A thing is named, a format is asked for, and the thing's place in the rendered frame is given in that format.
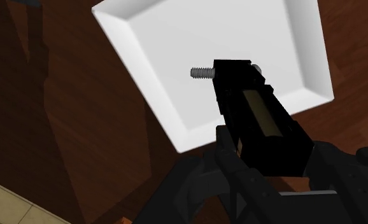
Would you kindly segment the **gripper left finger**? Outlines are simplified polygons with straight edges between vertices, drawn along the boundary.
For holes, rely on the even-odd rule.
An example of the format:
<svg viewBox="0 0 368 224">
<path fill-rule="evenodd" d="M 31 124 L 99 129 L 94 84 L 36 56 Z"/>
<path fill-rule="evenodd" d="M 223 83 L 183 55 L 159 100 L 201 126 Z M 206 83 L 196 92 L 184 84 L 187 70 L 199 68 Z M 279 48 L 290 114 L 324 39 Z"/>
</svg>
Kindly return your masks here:
<svg viewBox="0 0 368 224">
<path fill-rule="evenodd" d="M 214 196 L 230 224 L 296 224 L 287 199 L 234 149 L 228 128 L 218 126 L 216 148 L 177 161 L 133 224 L 193 224 L 204 201 Z"/>
</svg>

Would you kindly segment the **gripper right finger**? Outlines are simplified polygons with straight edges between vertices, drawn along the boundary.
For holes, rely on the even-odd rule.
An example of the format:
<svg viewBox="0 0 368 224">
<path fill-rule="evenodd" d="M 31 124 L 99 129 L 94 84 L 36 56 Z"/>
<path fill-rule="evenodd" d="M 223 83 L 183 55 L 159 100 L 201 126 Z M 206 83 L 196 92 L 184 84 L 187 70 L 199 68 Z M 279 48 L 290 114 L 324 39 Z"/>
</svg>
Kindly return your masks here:
<svg viewBox="0 0 368 224">
<path fill-rule="evenodd" d="M 335 190 L 353 224 L 368 224 L 368 178 L 356 156 L 316 141 L 304 174 L 312 190 Z"/>
</svg>

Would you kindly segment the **black tool with grey bolt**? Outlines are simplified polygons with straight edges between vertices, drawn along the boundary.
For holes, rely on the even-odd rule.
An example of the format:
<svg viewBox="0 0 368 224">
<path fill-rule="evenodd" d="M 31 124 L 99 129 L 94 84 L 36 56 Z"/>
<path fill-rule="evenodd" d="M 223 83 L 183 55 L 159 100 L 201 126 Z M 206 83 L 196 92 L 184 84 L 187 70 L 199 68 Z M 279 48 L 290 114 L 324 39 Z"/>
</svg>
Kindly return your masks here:
<svg viewBox="0 0 368 224">
<path fill-rule="evenodd" d="M 301 177 L 314 148 L 304 129 L 281 105 L 260 68 L 250 60 L 216 59 L 195 67 L 194 79 L 213 82 L 237 155 L 265 176 Z"/>
</svg>

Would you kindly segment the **white square plate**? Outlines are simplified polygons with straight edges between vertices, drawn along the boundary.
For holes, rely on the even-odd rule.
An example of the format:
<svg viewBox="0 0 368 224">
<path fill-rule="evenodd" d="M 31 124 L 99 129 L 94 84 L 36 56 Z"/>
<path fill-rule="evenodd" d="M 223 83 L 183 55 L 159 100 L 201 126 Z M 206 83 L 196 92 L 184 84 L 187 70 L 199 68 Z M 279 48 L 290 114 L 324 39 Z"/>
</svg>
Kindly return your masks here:
<svg viewBox="0 0 368 224">
<path fill-rule="evenodd" d="M 290 114 L 334 98 L 318 0 L 103 0 L 92 13 L 178 153 L 223 123 L 193 67 L 250 60 Z"/>
</svg>

